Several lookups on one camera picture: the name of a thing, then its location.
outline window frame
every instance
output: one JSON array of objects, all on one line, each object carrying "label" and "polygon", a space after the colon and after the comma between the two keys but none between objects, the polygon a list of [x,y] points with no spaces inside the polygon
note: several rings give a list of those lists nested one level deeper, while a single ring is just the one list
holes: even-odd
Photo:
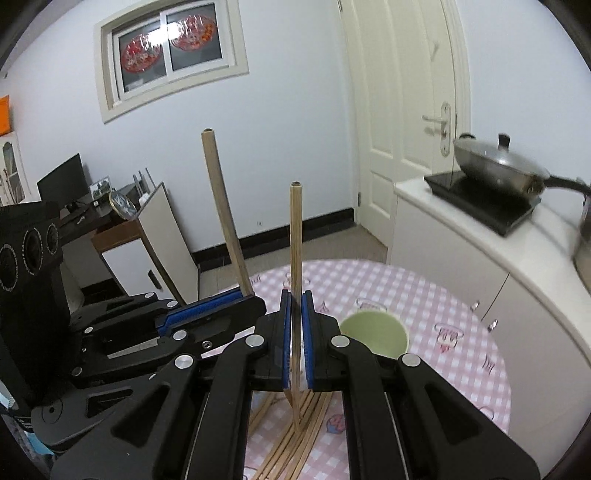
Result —
[{"label": "window frame", "polygon": [[[222,58],[174,71],[166,39],[162,48],[167,74],[125,92],[118,38],[155,21],[160,21],[160,28],[167,28],[168,15],[210,4],[216,9]],[[142,0],[95,25],[95,76],[103,123],[171,93],[247,73],[238,0],[196,0],[183,4],[178,0]]]}]

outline photo frame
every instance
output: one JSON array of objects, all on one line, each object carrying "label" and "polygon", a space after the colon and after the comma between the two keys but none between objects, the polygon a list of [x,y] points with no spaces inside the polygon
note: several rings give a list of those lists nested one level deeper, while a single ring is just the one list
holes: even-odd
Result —
[{"label": "photo frame", "polygon": [[111,180],[106,176],[90,186],[90,196],[93,201],[99,200],[108,195],[111,190]]}]

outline pan handle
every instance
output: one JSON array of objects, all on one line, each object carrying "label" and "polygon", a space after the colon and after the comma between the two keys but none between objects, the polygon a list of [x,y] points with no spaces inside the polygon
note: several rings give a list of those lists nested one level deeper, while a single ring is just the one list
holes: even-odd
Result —
[{"label": "pan handle", "polygon": [[551,175],[549,178],[544,180],[544,185],[547,188],[559,188],[559,189],[569,189],[569,190],[576,190],[587,197],[591,197],[591,187],[589,185],[585,185],[576,180],[571,179],[564,179],[562,177],[555,177]]}]

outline pan lid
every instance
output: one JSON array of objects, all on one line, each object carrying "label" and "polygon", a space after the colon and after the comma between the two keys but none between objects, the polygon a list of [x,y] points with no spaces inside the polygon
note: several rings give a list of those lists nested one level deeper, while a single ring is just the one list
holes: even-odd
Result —
[{"label": "pan lid", "polygon": [[550,176],[548,170],[539,166],[536,162],[517,153],[510,152],[510,141],[511,137],[507,134],[499,134],[498,145],[477,140],[472,134],[462,134],[453,141],[453,146],[456,150],[478,155],[479,157],[494,161],[526,175],[535,175],[543,179],[547,179]]}]

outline orange bag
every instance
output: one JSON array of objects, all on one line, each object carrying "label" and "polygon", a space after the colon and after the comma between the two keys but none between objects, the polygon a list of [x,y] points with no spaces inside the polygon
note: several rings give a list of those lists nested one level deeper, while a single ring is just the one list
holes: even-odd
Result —
[{"label": "orange bag", "polygon": [[10,128],[10,117],[8,115],[8,95],[0,98],[0,135],[12,132]]}]

